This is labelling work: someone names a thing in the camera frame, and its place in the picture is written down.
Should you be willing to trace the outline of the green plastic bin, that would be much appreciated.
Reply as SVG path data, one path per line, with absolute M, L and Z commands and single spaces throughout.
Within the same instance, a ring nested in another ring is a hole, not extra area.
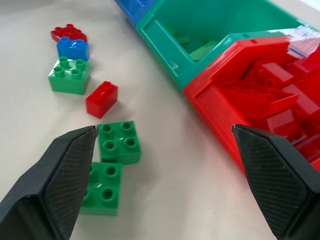
M 156 0 L 135 28 L 183 90 L 234 42 L 281 36 L 303 25 L 269 0 Z M 193 61 L 189 54 L 209 41 L 216 47 Z

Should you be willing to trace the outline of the red plastic bin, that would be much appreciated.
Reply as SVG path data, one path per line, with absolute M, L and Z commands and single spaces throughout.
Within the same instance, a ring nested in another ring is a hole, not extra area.
M 232 134 L 235 124 L 285 137 L 320 172 L 320 45 L 303 58 L 290 55 L 289 46 L 287 36 L 238 40 L 183 90 L 193 109 L 240 168 L 243 164 Z M 279 90 L 297 94 L 298 99 L 285 111 L 255 120 L 236 110 L 219 85 L 245 82 L 244 77 L 258 62 L 274 62 L 291 73 L 294 81 Z

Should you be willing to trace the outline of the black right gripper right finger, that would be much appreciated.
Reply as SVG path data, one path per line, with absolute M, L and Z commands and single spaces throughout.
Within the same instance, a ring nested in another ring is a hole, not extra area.
M 283 136 L 234 124 L 252 195 L 277 240 L 320 240 L 320 172 Z

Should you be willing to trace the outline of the red brick in bin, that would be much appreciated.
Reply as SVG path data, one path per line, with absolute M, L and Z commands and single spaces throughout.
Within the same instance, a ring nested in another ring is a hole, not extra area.
M 275 62 L 256 62 L 243 81 L 268 88 L 282 89 L 295 80 L 295 77 Z
M 237 111 L 251 120 L 265 119 L 284 112 L 299 97 L 295 93 L 242 81 L 223 83 L 218 88 Z

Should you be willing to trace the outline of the green four-stud brick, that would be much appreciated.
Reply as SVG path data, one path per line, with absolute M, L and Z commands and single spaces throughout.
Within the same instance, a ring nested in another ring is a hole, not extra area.
M 123 166 L 118 163 L 93 162 L 81 215 L 116 216 L 122 185 Z
M 102 162 L 131 165 L 140 161 L 142 151 L 132 120 L 98 124 L 97 130 Z
M 82 59 L 59 57 L 52 67 L 48 81 L 53 92 L 84 95 L 91 77 L 91 66 Z

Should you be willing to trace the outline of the blue building brick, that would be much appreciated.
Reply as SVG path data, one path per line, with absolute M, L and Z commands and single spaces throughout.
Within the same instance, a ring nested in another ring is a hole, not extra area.
M 72 40 L 62 37 L 56 44 L 59 57 L 87 62 L 90 58 L 89 44 L 82 39 Z

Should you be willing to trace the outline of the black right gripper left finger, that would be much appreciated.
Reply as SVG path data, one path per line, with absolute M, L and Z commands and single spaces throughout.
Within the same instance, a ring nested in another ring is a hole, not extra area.
M 83 203 L 97 128 L 55 138 L 0 201 L 0 240 L 69 240 Z

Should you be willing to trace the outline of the blue plastic bin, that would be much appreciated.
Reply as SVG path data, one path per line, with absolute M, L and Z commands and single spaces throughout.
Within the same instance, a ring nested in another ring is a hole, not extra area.
M 145 15 L 156 0 L 114 0 L 133 27 Z

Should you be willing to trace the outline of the red two-stud brick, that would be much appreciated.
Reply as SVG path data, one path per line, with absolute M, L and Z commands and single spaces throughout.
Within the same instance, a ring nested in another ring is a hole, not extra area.
M 117 100 L 118 87 L 104 81 L 85 99 L 86 112 L 101 119 Z

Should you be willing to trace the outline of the green brick in bin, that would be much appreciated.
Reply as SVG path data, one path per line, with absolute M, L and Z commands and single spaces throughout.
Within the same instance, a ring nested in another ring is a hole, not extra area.
M 189 57 L 195 61 L 200 61 L 205 55 L 207 55 L 211 50 L 213 50 L 217 46 L 217 42 L 214 40 L 211 40 L 201 46 L 200 48 L 194 50 L 189 54 Z

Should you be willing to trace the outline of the flat red four-stud brick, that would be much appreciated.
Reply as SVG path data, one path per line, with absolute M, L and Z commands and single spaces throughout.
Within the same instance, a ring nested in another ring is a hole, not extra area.
M 58 42 L 62 37 L 68 37 L 71 40 L 88 41 L 87 36 L 73 24 L 68 23 L 64 27 L 57 26 L 50 32 L 51 38 Z

